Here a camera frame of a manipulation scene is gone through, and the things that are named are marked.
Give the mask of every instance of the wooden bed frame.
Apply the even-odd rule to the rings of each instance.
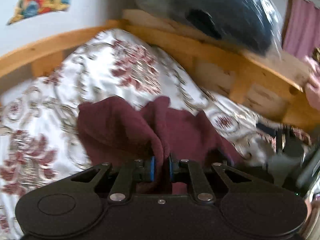
[[[310,69],[282,52],[279,58],[263,58],[200,31],[140,10],[125,10],[123,19],[105,26],[61,33],[28,44],[0,57],[0,78],[31,64],[32,75],[49,75],[75,48],[96,33],[124,29],[169,53],[195,82],[243,104],[263,116],[311,131],[320,124],[320,113],[308,104],[303,87]]]

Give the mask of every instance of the maroon fleece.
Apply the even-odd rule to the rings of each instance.
[[[159,97],[140,111],[124,99],[110,97],[98,103],[79,106],[79,138],[93,165],[110,162],[120,166],[135,158],[156,159],[156,179],[146,189],[155,189],[164,175],[163,164],[170,153],[177,159],[189,159],[202,165],[217,161],[213,150],[220,149],[233,163],[242,161],[236,149],[214,129],[207,116],[169,108],[170,99]],[[185,185],[172,185],[174,194],[185,192]]]

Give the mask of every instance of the floral bedspread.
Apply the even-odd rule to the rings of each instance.
[[[36,79],[0,111],[0,236],[18,239],[14,214],[27,192],[91,166],[78,140],[77,106],[120,96],[136,109],[159,95],[171,107],[203,109],[248,165],[275,154],[273,139],[255,127],[261,118],[229,99],[199,89],[164,51],[119,30],[101,32],[50,77]]]

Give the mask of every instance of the metal rivet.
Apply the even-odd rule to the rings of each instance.
[[[213,196],[210,193],[200,193],[198,199],[201,201],[210,201],[213,199]]]
[[[125,195],[122,193],[113,193],[110,195],[112,201],[122,201],[125,199]]]
[[[136,163],[137,168],[141,168],[144,166],[144,161],[142,159],[135,159],[134,161]]]

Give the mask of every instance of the plastic bag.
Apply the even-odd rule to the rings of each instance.
[[[265,56],[281,49],[281,17],[271,0],[136,0],[144,11],[191,25]]]

